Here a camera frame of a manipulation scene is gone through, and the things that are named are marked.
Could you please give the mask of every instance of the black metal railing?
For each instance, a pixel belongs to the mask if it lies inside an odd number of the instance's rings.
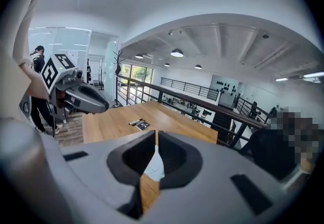
[[[197,96],[209,98],[214,101],[217,100],[217,96],[219,93],[219,91],[215,89],[203,87],[196,84],[190,84],[190,83],[186,83],[174,79],[169,79],[165,77],[161,77],[161,85],[166,85],[172,88],[183,90],[195,94]]]
[[[266,124],[271,117],[269,113],[241,97],[237,98],[236,108],[239,114],[255,119],[263,124]]]
[[[230,111],[226,108],[210,104],[206,101],[199,100],[184,94],[176,93],[172,90],[163,88],[161,86],[141,82],[135,79],[124,77],[118,75],[116,77],[116,104],[118,102],[118,97],[125,100],[126,105],[134,105],[148,101],[157,101],[163,105],[176,109],[180,111],[181,114],[190,116],[193,120],[200,121],[212,126],[214,129],[217,129],[222,132],[227,133],[226,140],[217,139],[217,143],[225,146],[234,148],[235,144],[239,139],[248,141],[249,139],[242,136],[244,130],[247,126],[253,127],[255,129],[263,128],[265,125],[244,115],[237,114],[233,111]],[[217,115],[222,115],[224,117],[230,117],[232,120],[241,122],[241,126],[237,132],[235,128],[232,129],[224,128],[221,125],[206,120],[203,117],[199,117],[197,111],[200,107],[201,110],[210,110],[217,113]]]

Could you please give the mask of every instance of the black chair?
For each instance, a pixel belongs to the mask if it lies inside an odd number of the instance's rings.
[[[282,180],[296,167],[295,147],[282,135],[282,130],[260,129],[254,132],[239,153]]]

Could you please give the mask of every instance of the shoe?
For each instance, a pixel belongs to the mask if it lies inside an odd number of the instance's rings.
[[[62,124],[57,124],[56,129],[55,129],[55,134],[58,134],[61,131],[62,128],[63,128]]]

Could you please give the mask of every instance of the window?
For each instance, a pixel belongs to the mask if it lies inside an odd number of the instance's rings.
[[[131,65],[131,64],[123,64],[121,68],[121,74],[122,76],[125,77],[130,77],[133,79],[136,79],[138,81],[142,81],[145,83],[151,84],[152,82],[152,76],[153,76],[153,69],[152,68],[147,68],[147,67],[141,67],[137,65]],[[121,80],[122,83],[127,83],[126,79]],[[134,82],[130,83],[131,86],[134,87],[129,87],[129,98],[131,99],[131,104],[133,104],[133,101],[136,101],[136,103],[141,103],[141,99],[145,101],[149,101],[149,96],[144,94],[147,93],[149,94],[151,89],[147,86],[144,87],[144,92],[143,92],[143,87],[138,86]],[[122,89],[121,92],[123,94],[127,94],[126,90]]]

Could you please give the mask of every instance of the rectangular ceiling light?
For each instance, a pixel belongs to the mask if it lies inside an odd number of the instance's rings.
[[[287,81],[288,80],[288,78],[278,78],[278,79],[276,79],[275,81],[277,81],[277,82],[281,82],[281,81]]]
[[[324,72],[310,73],[304,75],[305,78],[324,76]]]

